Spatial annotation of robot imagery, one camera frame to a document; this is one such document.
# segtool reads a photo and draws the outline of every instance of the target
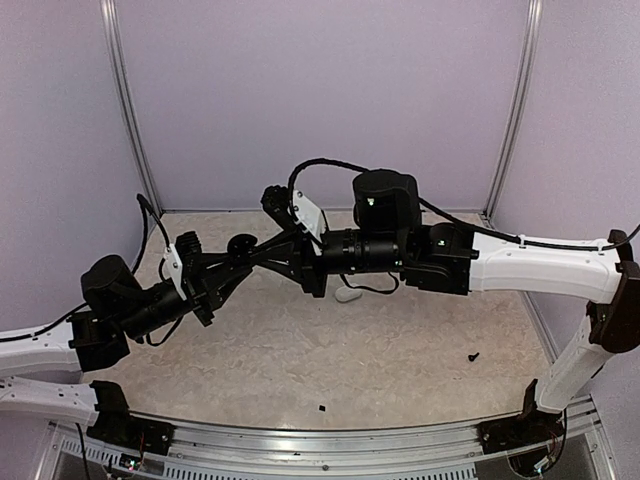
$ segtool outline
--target robotic arm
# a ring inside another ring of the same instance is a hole
[[[560,433],[560,416],[571,398],[611,356],[640,344],[640,267],[623,232],[614,230],[606,240],[521,236],[513,243],[459,221],[422,225],[417,184],[409,175],[362,171],[353,187],[359,229],[329,230],[322,210],[302,192],[291,184],[271,186],[262,206],[282,229],[279,234],[261,244],[252,235],[236,235],[225,253],[205,253],[195,232],[184,233],[165,253],[170,279],[149,289],[122,258],[102,258],[81,279],[90,311],[71,315],[45,336],[0,344],[0,375],[108,368],[128,355],[127,338],[142,342],[186,313],[210,325],[213,312],[254,267],[283,275],[314,297],[325,295],[328,275],[395,272],[407,286],[432,292],[526,290],[588,300],[569,346],[527,389],[522,413],[479,425],[483,448],[492,453],[545,441],[549,431]],[[90,426],[90,436],[120,445],[134,445],[144,431],[150,451],[168,449],[171,425],[129,415],[115,384],[74,386],[83,389],[87,408],[82,409],[60,405],[67,391],[52,396],[50,384],[18,380],[0,384],[0,409],[22,405],[32,413],[79,421]]]

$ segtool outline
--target metal frame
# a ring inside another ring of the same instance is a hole
[[[572,401],[569,432],[585,435],[600,480],[614,480],[610,449],[590,397]],[[345,479],[364,475],[376,480],[416,478],[445,472],[472,472],[484,455],[475,426],[479,420],[426,427],[352,431],[287,431],[227,427],[146,415],[177,428],[167,457],[146,454],[155,474],[141,478],[277,478]],[[61,452],[80,456],[78,434],[72,425],[51,424],[47,446],[36,475],[51,479]],[[106,463],[121,453],[136,454],[103,442],[86,439],[90,461]],[[509,452],[515,454],[535,447]]]
[[[502,146],[500,147],[500,157],[496,168],[489,198],[485,207],[485,214],[491,220],[498,206],[498,201],[504,189],[509,165],[513,158],[513,150],[515,148],[518,131],[524,106],[527,100],[527,92],[533,70],[533,60],[538,42],[538,30],[540,26],[540,18],[542,15],[542,0],[529,0],[529,14],[527,16],[527,26],[525,31],[524,44],[522,46],[522,55],[520,57],[520,67],[518,68],[518,77],[516,80],[516,89],[511,102],[511,112],[507,122]]]
[[[127,81],[127,71],[124,63],[124,54],[122,51],[122,42],[120,40],[120,30],[118,28],[118,13],[116,10],[115,0],[100,0],[102,10],[102,20],[104,22],[104,31],[107,39],[107,47],[109,57],[111,59],[111,68],[116,83],[120,107],[122,109],[122,117],[127,128],[127,135],[131,143],[131,150],[135,160],[142,188],[146,197],[151,202],[151,206],[158,215],[162,215],[162,203],[158,195],[151,167],[147,161],[147,156],[142,145],[140,130],[138,128],[138,120],[136,118],[135,109],[129,83]]]

